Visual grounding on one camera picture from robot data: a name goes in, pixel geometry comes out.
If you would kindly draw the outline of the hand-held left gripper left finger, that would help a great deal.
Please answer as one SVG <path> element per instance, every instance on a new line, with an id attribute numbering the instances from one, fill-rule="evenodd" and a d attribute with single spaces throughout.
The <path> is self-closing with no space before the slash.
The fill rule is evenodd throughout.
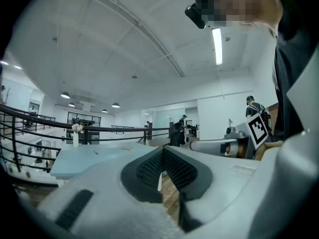
<path id="1" fill-rule="evenodd" d="M 179 239 L 158 191 L 161 148 L 92 165 L 39 206 L 51 239 Z"/>

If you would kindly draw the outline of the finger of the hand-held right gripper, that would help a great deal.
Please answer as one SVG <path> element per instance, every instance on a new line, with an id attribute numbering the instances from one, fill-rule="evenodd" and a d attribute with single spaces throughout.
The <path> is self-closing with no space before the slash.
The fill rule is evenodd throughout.
<path id="1" fill-rule="evenodd" d="M 201 152 L 215 156 L 237 156 L 237 140 L 193 140 L 189 148 L 195 152 Z"/>

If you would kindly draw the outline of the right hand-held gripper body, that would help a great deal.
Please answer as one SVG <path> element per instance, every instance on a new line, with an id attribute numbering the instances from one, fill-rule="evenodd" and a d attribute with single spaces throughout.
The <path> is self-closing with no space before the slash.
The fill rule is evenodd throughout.
<path id="1" fill-rule="evenodd" d="M 260 115 L 242 124 L 228 127 L 224 136 L 224 155 L 255 159 L 257 149 L 268 139 L 269 133 Z"/>

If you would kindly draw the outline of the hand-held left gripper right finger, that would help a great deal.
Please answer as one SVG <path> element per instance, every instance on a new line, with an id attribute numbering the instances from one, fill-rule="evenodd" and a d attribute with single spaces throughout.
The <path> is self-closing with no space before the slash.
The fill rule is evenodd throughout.
<path id="1" fill-rule="evenodd" d="M 163 148 L 163 204 L 186 233 L 208 223 L 235 200 L 256 172 L 255 160 Z"/>

